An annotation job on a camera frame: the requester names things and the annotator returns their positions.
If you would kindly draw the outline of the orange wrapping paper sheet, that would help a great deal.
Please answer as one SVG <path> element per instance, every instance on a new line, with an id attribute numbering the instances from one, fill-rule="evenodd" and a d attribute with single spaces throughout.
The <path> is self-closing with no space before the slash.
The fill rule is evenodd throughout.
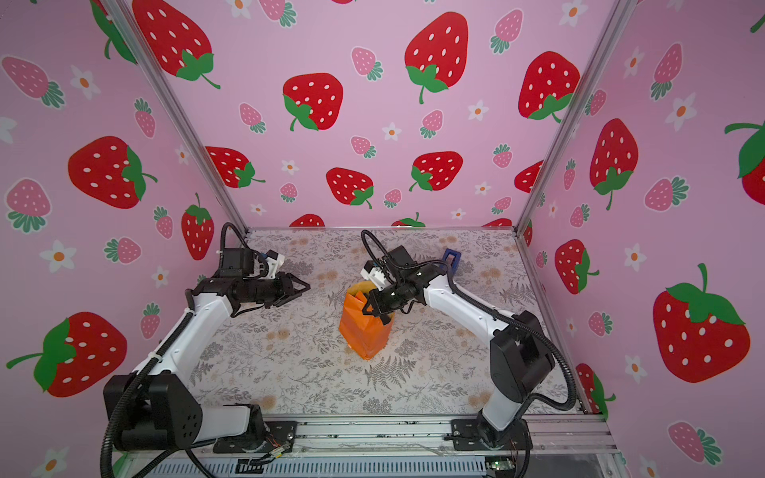
<path id="1" fill-rule="evenodd" d="M 376 290 L 376 286 L 370 281 L 347 290 L 339 326 L 349 347 L 364 360 L 372 360 L 388 344 L 394 324 L 394 314 L 382 318 L 363 314 L 372 290 Z"/>

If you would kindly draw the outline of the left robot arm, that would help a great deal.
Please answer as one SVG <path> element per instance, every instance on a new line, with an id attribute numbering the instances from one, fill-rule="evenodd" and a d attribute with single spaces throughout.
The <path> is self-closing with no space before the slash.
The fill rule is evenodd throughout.
<path id="1" fill-rule="evenodd" d="M 278 308 L 310 290 L 281 271 L 282 255 L 248 247 L 222 251 L 219 268 L 185 293 L 187 307 L 161 344 L 130 374 L 104 388 L 109 424 L 106 447 L 119 451 L 186 450 L 231 438 L 256 449 L 269 432 L 258 406 L 202 406 L 189 390 L 194 368 L 217 330 L 249 311 Z"/>

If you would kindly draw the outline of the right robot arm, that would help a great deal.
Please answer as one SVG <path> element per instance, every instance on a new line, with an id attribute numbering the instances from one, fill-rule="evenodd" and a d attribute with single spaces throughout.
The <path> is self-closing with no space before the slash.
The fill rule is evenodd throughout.
<path id="1" fill-rule="evenodd" d="M 415 304 L 434 309 L 458 322 L 489 348 L 494 392 L 478 422 L 498 439 L 520 422 L 537 386 L 560 362 L 560 351 L 544 335 L 538 318 L 525 311 L 511 314 L 460 288 L 452 268 L 438 260 L 418 263 L 400 246 L 367 261 L 362 276 L 374 284 L 363 313 L 382 318 L 406 312 Z"/>

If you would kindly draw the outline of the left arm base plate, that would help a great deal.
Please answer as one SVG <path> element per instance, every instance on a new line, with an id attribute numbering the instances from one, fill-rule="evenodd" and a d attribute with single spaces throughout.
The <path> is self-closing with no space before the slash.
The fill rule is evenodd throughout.
<path id="1" fill-rule="evenodd" d="M 213 446 L 216 454 L 248 453 L 267 455 L 276 451 L 278 454 L 292 451 L 297 433 L 298 422 L 289 420 L 267 420 L 263 426 L 249 428 L 245 434 L 219 438 Z"/>

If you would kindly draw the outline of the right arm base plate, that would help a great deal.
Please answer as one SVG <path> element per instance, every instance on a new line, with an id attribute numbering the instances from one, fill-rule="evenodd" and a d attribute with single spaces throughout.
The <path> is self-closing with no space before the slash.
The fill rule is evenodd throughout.
<path id="1" fill-rule="evenodd" d="M 530 451 L 533 449 L 528 423 L 516 420 L 497 431 L 488 422 L 478 418 L 454 419 L 450 422 L 450 434 L 445 441 L 451 441 L 457 451 Z"/>

